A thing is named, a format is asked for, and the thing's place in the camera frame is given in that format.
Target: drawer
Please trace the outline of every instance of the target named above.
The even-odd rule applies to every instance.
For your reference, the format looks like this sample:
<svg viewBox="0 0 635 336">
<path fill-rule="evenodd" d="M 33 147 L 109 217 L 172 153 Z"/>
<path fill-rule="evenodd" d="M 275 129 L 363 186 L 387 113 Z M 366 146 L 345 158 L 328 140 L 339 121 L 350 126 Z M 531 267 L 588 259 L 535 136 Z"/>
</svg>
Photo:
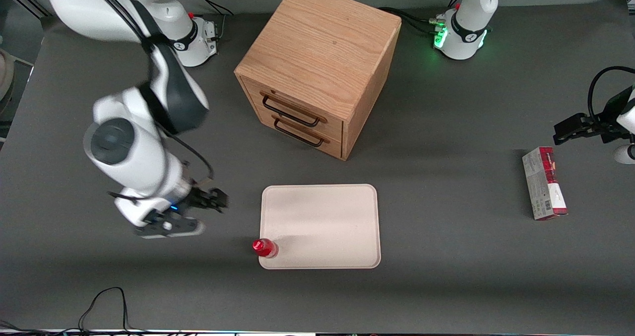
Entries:
<svg viewBox="0 0 635 336">
<path fill-rule="evenodd" d="M 311 131 L 300 124 L 296 124 L 289 119 L 263 108 L 258 109 L 258 116 L 260 117 L 261 123 L 280 133 L 288 135 L 338 159 L 342 157 L 342 142 L 338 139 L 335 140 L 331 137 L 316 133 L 316 131 Z"/>
<path fill-rule="evenodd" d="M 300 107 L 284 98 L 283 94 L 269 89 L 265 85 L 241 77 L 252 103 L 259 111 L 264 110 L 268 114 L 275 114 L 293 121 L 308 131 L 316 131 L 319 134 L 342 141 L 342 121 L 327 114 L 316 114 L 308 107 Z"/>
</svg>

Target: wooden box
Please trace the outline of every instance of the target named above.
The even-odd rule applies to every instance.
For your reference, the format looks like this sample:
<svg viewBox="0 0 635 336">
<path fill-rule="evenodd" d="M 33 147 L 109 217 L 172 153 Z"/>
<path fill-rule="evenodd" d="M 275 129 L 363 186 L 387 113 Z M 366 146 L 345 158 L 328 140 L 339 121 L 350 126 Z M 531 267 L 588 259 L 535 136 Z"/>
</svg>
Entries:
<svg viewBox="0 0 635 336">
<path fill-rule="evenodd" d="M 346 160 L 399 28 L 399 17 L 352 0 L 283 0 L 234 73 L 263 124 Z"/>
</svg>

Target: gray tabletop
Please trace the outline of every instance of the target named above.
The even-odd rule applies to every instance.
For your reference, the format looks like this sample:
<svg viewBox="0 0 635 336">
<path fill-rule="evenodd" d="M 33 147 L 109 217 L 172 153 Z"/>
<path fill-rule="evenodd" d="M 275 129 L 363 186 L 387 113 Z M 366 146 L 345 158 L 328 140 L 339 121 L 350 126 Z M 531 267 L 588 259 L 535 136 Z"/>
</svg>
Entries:
<svg viewBox="0 0 635 336">
<path fill-rule="evenodd" d="M 424 17 L 439 10 L 422 10 Z M 583 111 L 590 80 L 633 65 L 626 4 L 502 7 L 479 53 L 452 62 L 404 27 L 390 76 L 342 162 L 261 125 L 233 69 L 267 15 L 227 21 L 220 54 L 188 69 L 211 112 L 183 139 L 209 158 L 226 214 L 194 211 L 197 237 L 135 237 L 82 150 L 91 106 L 140 82 L 133 44 L 50 22 L 0 152 L 0 316 L 72 327 L 100 289 L 122 286 L 134 327 L 377 333 L 633 334 L 632 166 L 598 138 L 556 148 L 569 216 L 534 221 L 521 156 Z M 608 74 L 597 106 L 633 82 Z M 204 168 L 176 145 L 173 151 Z M 268 185 L 372 184 L 381 264 L 262 269 L 250 253 Z M 86 325 L 120 326 L 104 295 Z"/>
</svg>

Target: drawer handle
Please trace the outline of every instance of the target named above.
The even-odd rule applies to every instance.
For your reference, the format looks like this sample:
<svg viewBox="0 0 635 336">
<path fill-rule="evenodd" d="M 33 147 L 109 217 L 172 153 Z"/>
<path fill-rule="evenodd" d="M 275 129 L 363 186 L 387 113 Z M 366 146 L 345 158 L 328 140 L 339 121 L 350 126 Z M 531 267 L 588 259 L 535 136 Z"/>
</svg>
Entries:
<svg viewBox="0 0 635 336">
<path fill-rule="evenodd" d="M 262 99 L 262 104 L 265 106 L 265 108 L 267 108 L 269 110 L 272 110 L 273 112 L 276 112 L 276 113 L 278 113 L 278 114 L 280 114 L 280 115 L 282 115 L 284 117 L 287 117 L 287 118 L 295 121 L 296 123 L 302 124 L 302 125 L 304 125 L 304 126 L 306 126 L 308 128 L 315 128 L 316 125 L 318 125 L 318 123 L 319 123 L 319 118 L 317 118 L 317 117 L 316 117 L 316 120 L 313 123 L 306 122 L 306 121 L 304 121 L 302 119 L 294 117 L 291 114 L 285 113 L 285 112 L 283 112 L 282 110 L 280 110 L 278 108 L 274 108 L 274 107 L 270 106 L 269 104 L 267 104 L 267 100 L 269 100 L 269 96 L 265 95 L 265 97 Z"/>
<path fill-rule="evenodd" d="M 317 143 L 313 143 L 313 142 L 311 142 L 311 141 L 309 141 L 307 139 L 304 139 L 301 136 L 293 134 L 291 131 L 284 130 L 283 128 L 280 128 L 277 125 L 277 123 L 279 123 L 279 122 L 280 122 L 280 119 L 276 119 L 276 121 L 274 122 L 274 128 L 276 128 L 276 130 L 278 130 L 279 132 L 281 132 L 283 134 L 286 134 L 286 135 L 289 135 L 290 137 L 294 137 L 295 139 L 298 139 L 298 140 L 302 141 L 303 143 L 308 144 L 308 145 L 313 146 L 313 147 L 322 146 L 322 143 L 324 142 L 324 139 L 320 139 Z"/>
</svg>

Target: cardboard box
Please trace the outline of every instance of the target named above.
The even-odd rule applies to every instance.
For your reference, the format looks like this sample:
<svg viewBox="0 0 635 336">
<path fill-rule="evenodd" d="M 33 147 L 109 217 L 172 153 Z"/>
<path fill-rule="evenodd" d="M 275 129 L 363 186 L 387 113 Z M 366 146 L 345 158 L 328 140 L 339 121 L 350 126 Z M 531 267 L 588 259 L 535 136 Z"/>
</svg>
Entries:
<svg viewBox="0 0 635 336">
<path fill-rule="evenodd" d="M 568 214 L 556 179 L 554 149 L 546 146 L 536 148 L 522 157 L 522 164 L 527 177 L 533 218 L 544 221 Z"/>
</svg>

